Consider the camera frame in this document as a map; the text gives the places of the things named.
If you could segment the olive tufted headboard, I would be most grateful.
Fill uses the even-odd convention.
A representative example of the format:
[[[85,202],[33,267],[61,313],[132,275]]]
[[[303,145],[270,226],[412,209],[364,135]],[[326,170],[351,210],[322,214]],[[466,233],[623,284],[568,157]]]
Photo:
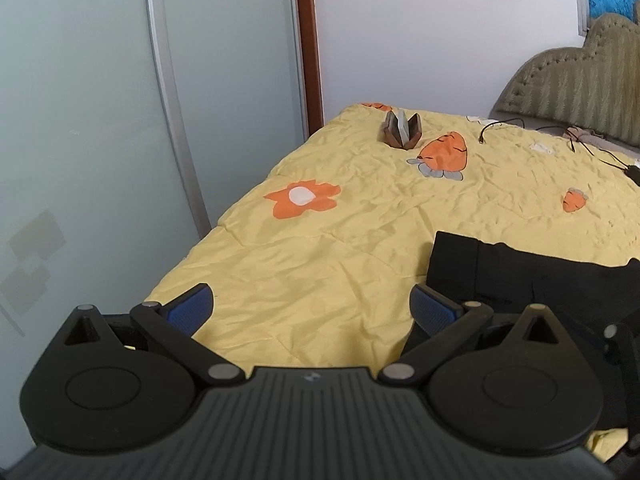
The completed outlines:
[[[605,13],[582,47],[551,49],[527,61],[494,110],[550,119],[639,145],[639,25]]]

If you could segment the black pants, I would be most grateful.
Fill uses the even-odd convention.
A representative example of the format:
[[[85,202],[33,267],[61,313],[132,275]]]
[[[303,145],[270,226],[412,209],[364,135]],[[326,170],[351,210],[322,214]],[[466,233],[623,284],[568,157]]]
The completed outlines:
[[[425,283],[462,304],[477,300],[497,313],[520,314],[544,304],[561,321],[603,390],[599,429],[625,428],[620,369],[603,354],[606,326],[624,323],[639,333],[639,261],[600,266],[519,252],[505,244],[438,232]]]

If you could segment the black charger adapter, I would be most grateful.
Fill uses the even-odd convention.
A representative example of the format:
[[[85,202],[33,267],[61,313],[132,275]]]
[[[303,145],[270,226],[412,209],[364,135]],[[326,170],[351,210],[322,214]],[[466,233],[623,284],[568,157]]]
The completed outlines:
[[[638,166],[628,166],[624,170],[624,175],[634,181],[635,185],[640,186],[640,168]]]

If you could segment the frosted glass sliding door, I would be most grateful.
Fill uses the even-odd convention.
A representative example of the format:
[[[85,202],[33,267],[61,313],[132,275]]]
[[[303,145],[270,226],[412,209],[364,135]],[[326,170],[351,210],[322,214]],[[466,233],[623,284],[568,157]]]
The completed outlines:
[[[304,140],[293,0],[1,0],[1,463],[80,304],[122,312]]]

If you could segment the brown wooden door frame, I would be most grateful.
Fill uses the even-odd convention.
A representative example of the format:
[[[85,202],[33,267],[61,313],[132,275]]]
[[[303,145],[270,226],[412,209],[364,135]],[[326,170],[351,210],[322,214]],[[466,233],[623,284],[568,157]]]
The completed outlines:
[[[314,0],[296,0],[296,3],[308,131],[314,134],[324,124],[316,5]]]

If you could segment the yellow carrot print bedspread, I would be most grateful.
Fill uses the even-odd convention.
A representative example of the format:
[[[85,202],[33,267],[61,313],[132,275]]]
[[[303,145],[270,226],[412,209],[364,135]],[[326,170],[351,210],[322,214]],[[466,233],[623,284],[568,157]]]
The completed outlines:
[[[353,105],[231,206],[151,292],[207,284],[196,338],[240,367],[364,365],[399,356],[438,232],[600,266],[639,261],[639,155],[547,127],[421,114],[411,151],[382,139],[382,106]],[[627,427],[599,429],[602,460]]]

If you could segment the brown wallet with cards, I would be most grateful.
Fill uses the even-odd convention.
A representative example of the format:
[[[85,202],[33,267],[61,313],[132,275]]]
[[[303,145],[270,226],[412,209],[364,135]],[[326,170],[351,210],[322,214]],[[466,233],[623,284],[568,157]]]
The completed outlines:
[[[383,122],[383,141],[391,148],[413,150],[422,138],[422,122],[418,113],[408,117],[404,110],[389,110]]]

